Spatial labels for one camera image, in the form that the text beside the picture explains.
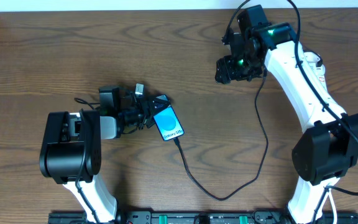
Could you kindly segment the blue smartphone lit screen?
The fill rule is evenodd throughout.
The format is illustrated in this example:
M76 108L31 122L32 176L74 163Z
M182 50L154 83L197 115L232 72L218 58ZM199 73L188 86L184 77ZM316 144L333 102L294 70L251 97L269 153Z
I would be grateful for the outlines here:
M164 141L180 137L185 133L171 106L156 114L154 121Z

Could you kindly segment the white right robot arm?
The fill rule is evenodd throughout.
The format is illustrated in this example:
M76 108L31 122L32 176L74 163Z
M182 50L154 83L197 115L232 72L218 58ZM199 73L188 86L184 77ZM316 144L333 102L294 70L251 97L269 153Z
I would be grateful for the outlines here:
M337 183L358 161L358 114L349 115L328 93L323 61L305 52L300 30L268 21L262 6L239 6L222 42L231 53L216 63L215 79L228 84L270 73L295 110L302 135L291 153L298 174L287 205L293 223L316 223Z

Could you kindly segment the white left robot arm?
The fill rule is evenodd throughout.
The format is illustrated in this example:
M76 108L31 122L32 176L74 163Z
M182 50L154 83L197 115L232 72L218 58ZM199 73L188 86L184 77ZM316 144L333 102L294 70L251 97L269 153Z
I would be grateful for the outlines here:
M101 176L101 141L117 139L126 128L151 128L154 116L170 106L166 95L147 96L144 85L133 91L119 86L99 88L89 110L48 115L39 156L42 175L68 189L83 213L50 213L49 223L128 223Z

